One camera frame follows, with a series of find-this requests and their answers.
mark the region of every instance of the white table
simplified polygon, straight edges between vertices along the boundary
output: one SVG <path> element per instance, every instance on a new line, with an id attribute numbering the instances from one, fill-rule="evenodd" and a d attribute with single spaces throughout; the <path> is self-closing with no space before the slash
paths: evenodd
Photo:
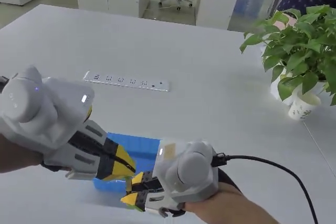
<path id="1" fill-rule="evenodd" d="M 169 80 L 170 92 L 94 84 L 92 119 L 106 131 L 203 138 L 219 152 L 279 162 L 301 177 L 320 223 L 332 223 L 336 179 L 306 127 L 269 94 L 254 49 L 240 55 L 242 41 L 236 32 L 40 5 L 0 30 L 0 73 L 34 64 L 44 75 L 69 80 L 81 80 L 87 70 Z M 283 171 L 252 161 L 231 161 L 224 170 L 281 223 L 313 223 L 299 185 Z M 91 182 L 63 176 L 40 167 L 0 175 L 2 222 L 163 221 L 99 206 Z"/>
<path id="2" fill-rule="evenodd" d="M 328 103 L 307 118 L 305 124 L 336 177 L 336 106 L 329 106 L 331 99 L 328 93 L 323 93 L 323 98 Z"/>

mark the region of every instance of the hand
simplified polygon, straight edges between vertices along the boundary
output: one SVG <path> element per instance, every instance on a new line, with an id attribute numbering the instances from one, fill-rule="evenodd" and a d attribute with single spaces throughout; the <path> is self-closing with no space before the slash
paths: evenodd
<path id="1" fill-rule="evenodd" d="M 0 134 L 0 173 L 39 165 L 43 155 L 8 141 Z"/>
<path id="2" fill-rule="evenodd" d="M 219 183 L 218 194 L 203 202 L 186 203 L 185 210 L 208 224 L 278 224 L 235 187 L 224 183 Z"/>

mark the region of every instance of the leaf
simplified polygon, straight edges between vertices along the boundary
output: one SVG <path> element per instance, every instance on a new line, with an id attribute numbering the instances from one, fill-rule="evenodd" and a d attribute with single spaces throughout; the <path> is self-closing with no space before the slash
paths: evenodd
<path id="1" fill-rule="evenodd" d="M 305 14 L 298 19 L 298 22 L 308 22 L 313 23 L 318 17 L 320 17 L 320 13 L 313 13 L 313 14 Z"/>
<path id="2" fill-rule="evenodd" d="M 279 81 L 278 91 L 281 100 L 285 100 L 290 97 L 293 93 L 293 90 L 302 83 L 303 77 L 286 77 Z"/>
<path id="3" fill-rule="evenodd" d="M 332 97 L 330 106 L 336 105 L 336 94 Z"/>
<path id="4" fill-rule="evenodd" d="M 298 64 L 294 69 L 292 69 L 293 76 L 298 76 L 299 74 L 303 74 L 308 70 L 308 65 L 303 61 Z"/>
<path id="5" fill-rule="evenodd" d="M 316 39 L 317 43 L 328 45 L 328 46 L 336 46 L 336 39 L 328 36 L 328 34 L 323 34 L 319 38 Z"/>
<path id="6" fill-rule="evenodd" d="M 331 92 L 336 92 L 336 64 L 334 61 L 326 58 L 325 59 L 324 74 L 326 76 L 327 82 L 329 83 L 329 88 Z"/>
<path id="7" fill-rule="evenodd" d="M 316 74 L 313 72 L 307 72 L 302 81 L 302 94 L 307 93 L 309 90 L 315 87 L 318 81 L 319 77 Z"/>
<path id="8" fill-rule="evenodd" d="M 249 35 L 249 33 L 250 33 L 249 31 L 244 33 L 244 39 L 246 39 L 246 36 Z"/>
<path id="9" fill-rule="evenodd" d="M 239 48 L 240 52 L 243 53 L 245 51 L 246 47 L 247 47 L 247 45 L 243 43 Z"/>
<path id="10" fill-rule="evenodd" d="M 298 51 L 295 54 L 292 54 L 287 62 L 287 69 L 289 71 L 293 70 L 297 67 L 301 62 L 303 62 L 306 58 L 312 55 L 312 51 L 309 51 L 307 54 L 304 51 Z"/>
<path id="11" fill-rule="evenodd" d="M 273 34 L 273 33 L 279 33 L 280 32 L 279 27 L 274 26 L 274 25 L 265 26 L 264 30 L 265 30 L 266 34 Z"/>
<path id="12" fill-rule="evenodd" d="M 264 70 L 265 72 L 274 67 L 276 64 L 278 64 L 280 61 L 280 56 L 274 55 L 274 56 L 269 56 L 265 61 L 264 61 Z"/>
<path id="13" fill-rule="evenodd" d="M 320 5 L 320 6 L 309 6 L 306 8 L 308 14 L 314 13 L 326 13 L 331 8 L 329 5 Z"/>
<path id="14" fill-rule="evenodd" d="M 251 45 L 259 44 L 262 41 L 263 41 L 263 38 L 261 38 L 258 34 L 252 34 L 250 37 L 248 37 L 245 40 L 244 43 L 248 46 L 251 46 Z"/>
<path id="15" fill-rule="evenodd" d="M 274 46 L 272 48 L 267 47 L 264 54 L 262 55 L 263 57 L 266 56 L 275 56 L 275 55 L 279 55 L 279 56 L 283 56 L 285 55 L 286 52 L 283 50 L 282 47 L 279 46 Z"/>
<path id="16" fill-rule="evenodd" d="M 290 54 L 290 51 L 292 50 L 293 46 L 294 45 L 284 45 L 282 48 L 286 53 Z"/>
<path id="17" fill-rule="evenodd" d="M 284 70 L 283 65 L 276 65 L 273 68 L 273 72 L 272 72 L 272 80 L 271 82 L 274 82 L 282 73 L 282 71 Z"/>
<path id="18" fill-rule="evenodd" d="M 296 19 L 300 18 L 301 17 L 301 12 L 299 10 L 296 10 L 296 9 L 288 9 L 285 11 L 286 13 L 292 13 L 296 16 Z"/>
<path id="19" fill-rule="evenodd" d="M 299 31 L 304 32 L 309 39 L 311 39 L 312 34 L 315 32 L 315 28 L 307 22 L 296 23 L 294 26 L 298 28 Z"/>
<path id="20" fill-rule="evenodd" d="M 289 17 L 287 17 L 285 14 L 282 14 L 279 18 L 278 21 L 284 23 L 285 25 L 288 23 L 289 21 Z"/>
<path id="21" fill-rule="evenodd" d="M 280 34 L 271 34 L 266 40 L 279 40 L 281 38 Z"/>
<path id="22" fill-rule="evenodd" d="M 311 39 L 307 44 L 300 43 L 299 46 L 312 49 L 318 53 L 321 51 L 321 44 L 318 43 L 315 39 Z"/>

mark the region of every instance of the power strip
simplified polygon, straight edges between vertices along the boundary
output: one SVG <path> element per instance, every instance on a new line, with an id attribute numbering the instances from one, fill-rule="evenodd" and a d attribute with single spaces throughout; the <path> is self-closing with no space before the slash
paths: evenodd
<path id="1" fill-rule="evenodd" d="M 83 80 L 87 82 L 115 85 L 121 87 L 148 89 L 148 90 L 165 91 L 165 92 L 169 91 L 168 81 L 157 81 L 146 78 L 117 76 L 115 74 L 101 74 L 99 72 L 92 72 L 92 71 L 88 71 L 85 74 Z"/>

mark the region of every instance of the potted plant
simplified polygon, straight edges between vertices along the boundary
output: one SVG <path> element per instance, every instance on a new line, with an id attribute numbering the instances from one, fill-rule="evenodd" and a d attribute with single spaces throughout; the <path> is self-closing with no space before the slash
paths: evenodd
<path id="1" fill-rule="evenodd" d="M 307 14 L 296 9 L 286 12 L 296 16 L 294 26 L 280 30 L 274 25 L 280 21 L 287 25 L 289 18 L 276 12 L 273 18 L 256 24 L 261 32 L 247 37 L 240 50 L 247 46 L 265 43 L 262 55 L 265 71 L 272 69 L 272 80 L 280 79 L 278 92 L 282 100 L 302 85 L 302 94 L 310 91 L 318 82 L 336 104 L 336 9 L 328 5 L 307 7 Z"/>

